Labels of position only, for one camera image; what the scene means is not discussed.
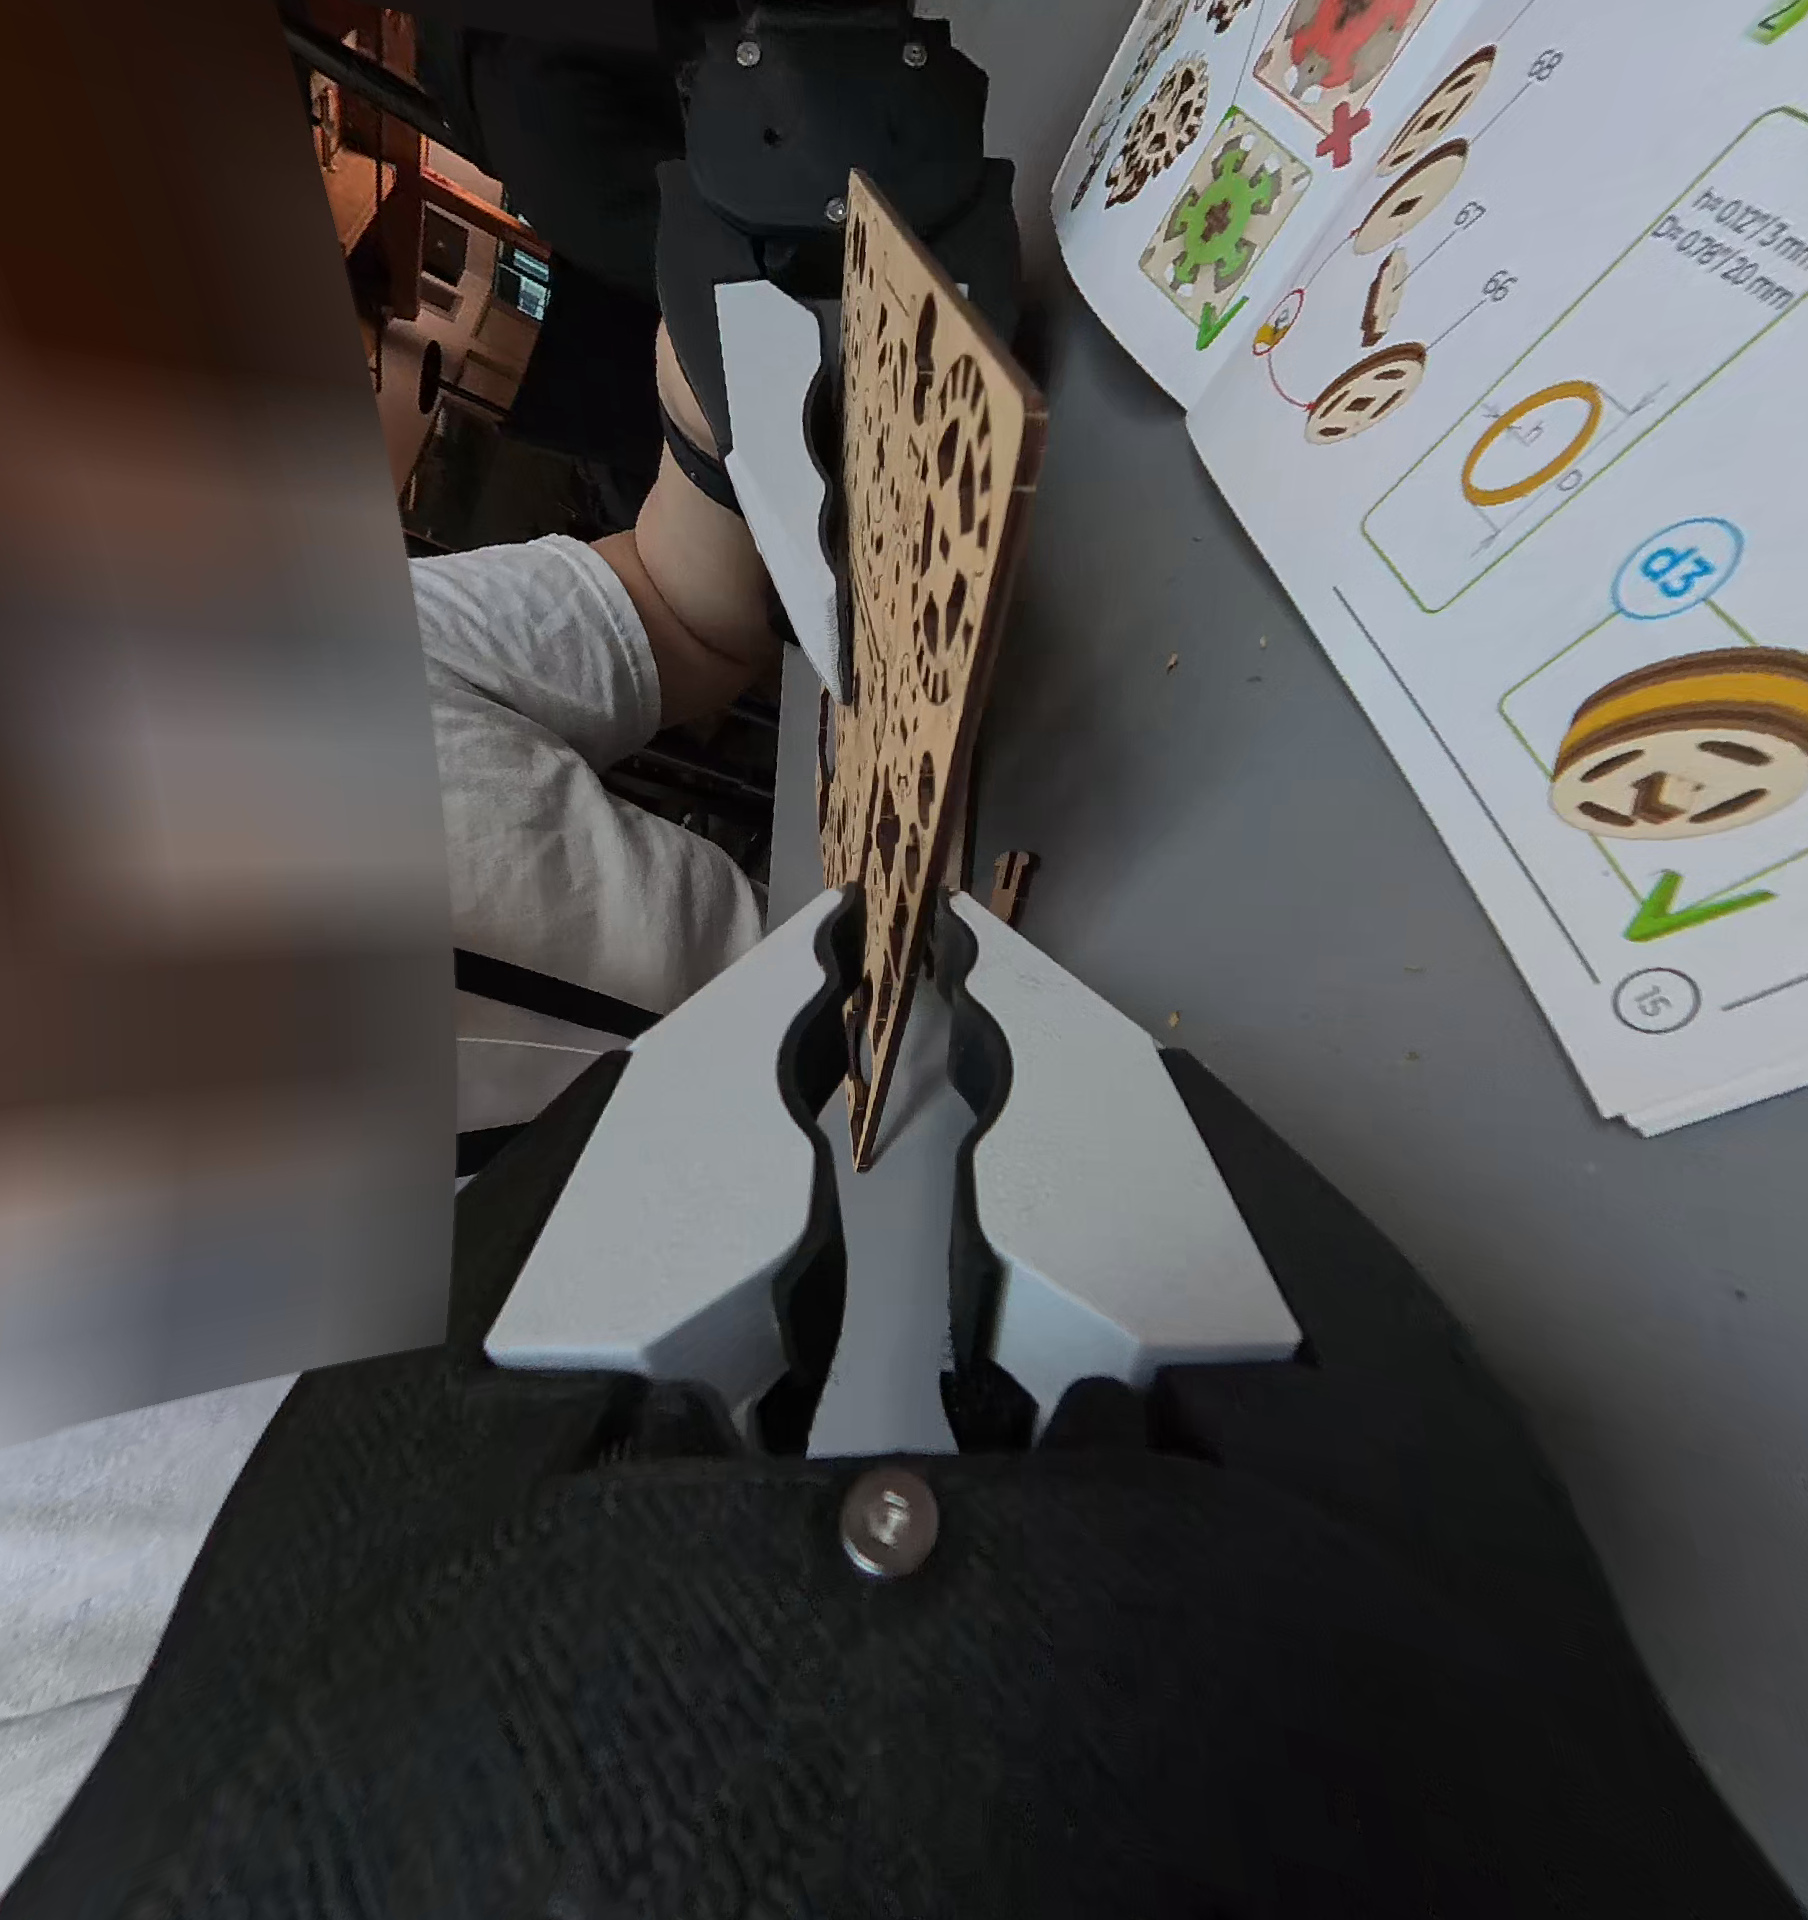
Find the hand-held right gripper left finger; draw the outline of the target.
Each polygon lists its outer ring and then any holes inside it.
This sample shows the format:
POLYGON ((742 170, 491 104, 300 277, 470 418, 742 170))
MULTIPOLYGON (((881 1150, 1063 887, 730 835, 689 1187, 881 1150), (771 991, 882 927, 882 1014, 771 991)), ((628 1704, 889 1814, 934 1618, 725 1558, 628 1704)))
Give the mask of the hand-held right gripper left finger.
POLYGON ((862 889, 826 889, 628 1045, 491 1365, 693 1384, 766 1451, 809 1447, 846 1295, 821 1115, 862 955, 862 889))

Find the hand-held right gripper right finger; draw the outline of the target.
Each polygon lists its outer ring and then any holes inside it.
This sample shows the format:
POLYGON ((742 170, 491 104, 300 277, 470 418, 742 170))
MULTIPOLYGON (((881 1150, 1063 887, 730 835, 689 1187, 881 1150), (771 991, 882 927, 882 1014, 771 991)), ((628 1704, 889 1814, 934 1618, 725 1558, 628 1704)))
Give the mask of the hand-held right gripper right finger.
POLYGON ((1082 1382, 1279 1365, 1301 1328, 1154 1040, 968 895, 939 903, 959 1451, 1029 1447, 1082 1382))

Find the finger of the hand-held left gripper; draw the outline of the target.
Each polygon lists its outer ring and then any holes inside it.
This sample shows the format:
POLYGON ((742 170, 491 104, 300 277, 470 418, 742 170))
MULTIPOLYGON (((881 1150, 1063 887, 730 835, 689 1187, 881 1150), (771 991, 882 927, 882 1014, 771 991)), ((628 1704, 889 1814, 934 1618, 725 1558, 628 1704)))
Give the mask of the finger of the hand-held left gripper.
POLYGON ((720 281, 715 298, 730 435, 725 470, 795 645, 843 706, 850 639, 826 540, 834 483, 816 430, 829 393, 821 321, 759 277, 720 281))

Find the wooden laser-cut parts sheet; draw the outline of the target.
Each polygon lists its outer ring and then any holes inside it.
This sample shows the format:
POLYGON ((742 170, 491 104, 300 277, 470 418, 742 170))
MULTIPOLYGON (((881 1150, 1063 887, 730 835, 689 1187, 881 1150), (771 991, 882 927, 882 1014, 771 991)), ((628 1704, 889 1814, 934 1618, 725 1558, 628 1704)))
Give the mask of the wooden laser-cut parts sheet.
POLYGON ((843 998, 852 1161, 875 1163, 1044 455, 1035 384, 862 171, 841 306, 843 697, 821 877, 862 893, 843 998))

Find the person's left forearm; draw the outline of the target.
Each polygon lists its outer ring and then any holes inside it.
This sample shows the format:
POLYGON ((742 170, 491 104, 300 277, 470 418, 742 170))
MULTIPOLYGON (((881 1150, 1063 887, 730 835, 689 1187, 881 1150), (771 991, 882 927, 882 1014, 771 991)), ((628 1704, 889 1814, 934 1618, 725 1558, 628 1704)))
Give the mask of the person's left forearm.
MULTIPOLYGON (((656 396, 661 386, 678 424, 717 455, 666 328, 656 331, 653 364, 656 396)), ((747 520, 695 491, 665 449, 631 540, 628 593, 651 642, 661 722, 703 722, 739 697, 771 693, 785 644, 747 520)))

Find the black wristband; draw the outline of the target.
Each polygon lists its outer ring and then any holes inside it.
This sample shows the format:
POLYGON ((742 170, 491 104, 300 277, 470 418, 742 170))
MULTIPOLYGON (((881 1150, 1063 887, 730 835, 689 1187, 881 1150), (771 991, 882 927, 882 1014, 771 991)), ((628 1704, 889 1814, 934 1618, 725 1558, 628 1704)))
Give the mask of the black wristband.
POLYGON ((684 481, 720 511, 742 519, 744 511, 727 473, 725 461, 703 450, 672 413, 670 399, 658 386, 658 417, 661 443, 684 481))

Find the assembly instruction booklet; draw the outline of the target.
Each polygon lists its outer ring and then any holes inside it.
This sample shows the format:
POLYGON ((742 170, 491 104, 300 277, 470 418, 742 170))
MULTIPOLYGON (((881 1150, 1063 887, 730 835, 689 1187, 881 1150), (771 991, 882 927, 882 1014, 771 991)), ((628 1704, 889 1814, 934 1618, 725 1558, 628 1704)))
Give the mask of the assembly instruction booklet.
POLYGON ((1598 1110, 1808 1088, 1808 4, 1140 4, 1052 210, 1598 1110))

